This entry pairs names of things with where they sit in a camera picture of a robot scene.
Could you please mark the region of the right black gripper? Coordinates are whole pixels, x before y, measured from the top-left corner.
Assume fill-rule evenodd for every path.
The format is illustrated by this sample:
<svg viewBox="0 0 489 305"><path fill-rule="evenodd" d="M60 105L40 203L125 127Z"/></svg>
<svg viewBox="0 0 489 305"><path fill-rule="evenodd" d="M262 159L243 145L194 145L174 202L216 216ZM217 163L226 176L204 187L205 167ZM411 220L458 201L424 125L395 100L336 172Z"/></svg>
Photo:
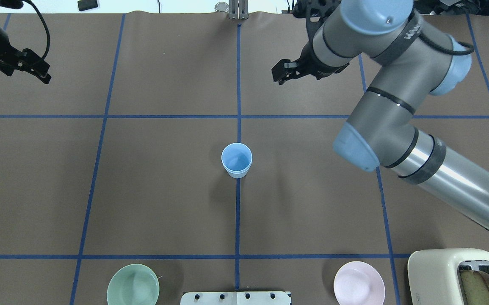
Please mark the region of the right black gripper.
<svg viewBox="0 0 489 305"><path fill-rule="evenodd" d="M320 80L342 72L349 65L350 63L335 66L324 64L314 54L312 44L307 42L297 60L281 59L271 68L271 73L273 81L283 85L288 80L299 79L307 75L312 75Z"/></svg>

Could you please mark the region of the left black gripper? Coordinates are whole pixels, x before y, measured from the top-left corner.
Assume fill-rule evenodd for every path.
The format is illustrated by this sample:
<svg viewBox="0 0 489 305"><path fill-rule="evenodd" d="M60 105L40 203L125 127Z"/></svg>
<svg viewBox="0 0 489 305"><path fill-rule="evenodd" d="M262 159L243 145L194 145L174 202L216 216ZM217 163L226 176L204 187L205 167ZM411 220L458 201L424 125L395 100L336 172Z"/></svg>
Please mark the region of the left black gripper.
<svg viewBox="0 0 489 305"><path fill-rule="evenodd" d="M44 84L49 84L52 77L49 75L49 64L33 50L24 49L19 52L12 47L8 35L0 27L0 71L8 77L14 71L27 72Z"/></svg>

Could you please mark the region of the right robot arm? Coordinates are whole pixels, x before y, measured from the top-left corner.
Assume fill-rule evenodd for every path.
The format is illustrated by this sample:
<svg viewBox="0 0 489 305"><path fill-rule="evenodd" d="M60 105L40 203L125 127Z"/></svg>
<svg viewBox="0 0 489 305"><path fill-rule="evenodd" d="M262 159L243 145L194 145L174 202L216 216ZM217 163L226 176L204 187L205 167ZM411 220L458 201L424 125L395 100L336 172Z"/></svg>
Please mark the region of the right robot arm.
<svg viewBox="0 0 489 305"><path fill-rule="evenodd" d="M342 72L361 54L380 65L343 124L334 151L371 172L382 166L453 206L489 231L489 172L409 121L428 95L463 81L473 45L426 22L412 0L298 0L308 42L297 60L280 60L273 80Z"/></svg>

